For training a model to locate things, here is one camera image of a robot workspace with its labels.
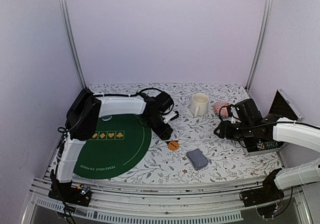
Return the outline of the clear dealer button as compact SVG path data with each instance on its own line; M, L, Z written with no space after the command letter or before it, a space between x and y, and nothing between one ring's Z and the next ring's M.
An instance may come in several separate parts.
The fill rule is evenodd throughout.
M101 119L106 122L106 121L111 120L112 116L103 116Z

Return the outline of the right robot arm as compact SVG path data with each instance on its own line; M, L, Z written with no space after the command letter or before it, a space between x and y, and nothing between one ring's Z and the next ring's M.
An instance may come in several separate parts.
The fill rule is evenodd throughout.
M213 131L220 139L238 141L247 150L259 151L267 143L288 143L316 152L320 150L320 128L270 113L262 117L253 99L237 104L222 105L216 110L220 119ZM320 180L320 160L291 168L277 168L258 189L240 194L245 207L260 205L284 198L284 190L295 186L317 183Z

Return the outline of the orange big blind button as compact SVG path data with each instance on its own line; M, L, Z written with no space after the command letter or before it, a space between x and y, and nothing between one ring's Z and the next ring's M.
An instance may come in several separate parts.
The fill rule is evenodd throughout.
M170 142L167 143L167 147L171 150L171 151L176 151L179 149L179 143L178 142Z

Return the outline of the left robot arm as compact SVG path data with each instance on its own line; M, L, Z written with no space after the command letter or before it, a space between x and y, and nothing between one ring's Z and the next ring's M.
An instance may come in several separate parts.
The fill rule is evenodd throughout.
M91 188L85 184L72 186L73 171L86 142L94 137L99 120L109 121L117 115L137 115L161 140L171 138L173 129L169 122L179 117L174 111L174 101L165 91L149 96L146 89L135 94L97 94L84 88L80 91L66 114L64 126L54 159L50 166L51 186L48 197L61 201L65 206L75 204L87 207Z

